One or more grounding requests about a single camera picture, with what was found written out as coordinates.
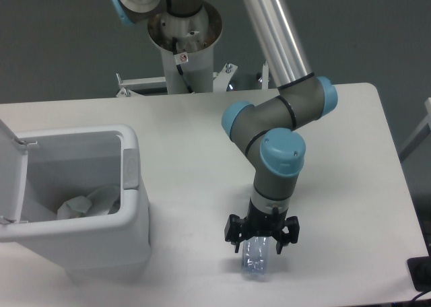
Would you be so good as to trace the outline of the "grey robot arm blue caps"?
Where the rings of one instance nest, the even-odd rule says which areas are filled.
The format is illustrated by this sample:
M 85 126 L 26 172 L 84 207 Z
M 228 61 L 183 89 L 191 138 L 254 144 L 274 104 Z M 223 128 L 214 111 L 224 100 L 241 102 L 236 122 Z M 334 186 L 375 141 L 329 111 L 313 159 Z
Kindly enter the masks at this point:
M 218 11 L 204 0 L 111 0 L 126 24 L 147 21 L 162 55 L 169 94 L 213 91 L 213 46 L 222 31 Z M 329 114 L 337 91 L 317 77 L 302 50 L 285 0 L 243 0 L 279 94 L 260 104 L 236 102 L 222 115 L 230 140 L 255 168 L 245 217 L 230 215 L 224 236 L 234 246 L 272 237 L 277 251 L 298 240 L 289 200 L 304 165 L 297 129 Z

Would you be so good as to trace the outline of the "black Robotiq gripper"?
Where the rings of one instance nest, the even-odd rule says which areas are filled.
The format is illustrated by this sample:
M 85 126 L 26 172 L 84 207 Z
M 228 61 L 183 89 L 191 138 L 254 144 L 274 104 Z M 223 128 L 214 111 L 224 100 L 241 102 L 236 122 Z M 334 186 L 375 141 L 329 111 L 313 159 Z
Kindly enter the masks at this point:
M 287 210 L 279 209 L 263 213 L 249 201 L 246 218 L 230 214 L 224 229 L 225 241 L 234 246 L 238 253 L 240 243 L 252 237 L 273 237 L 276 241 L 276 253 L 281 254 L 283 247 L 298 242 L 300 224 L 296 216 L 286 219 Z

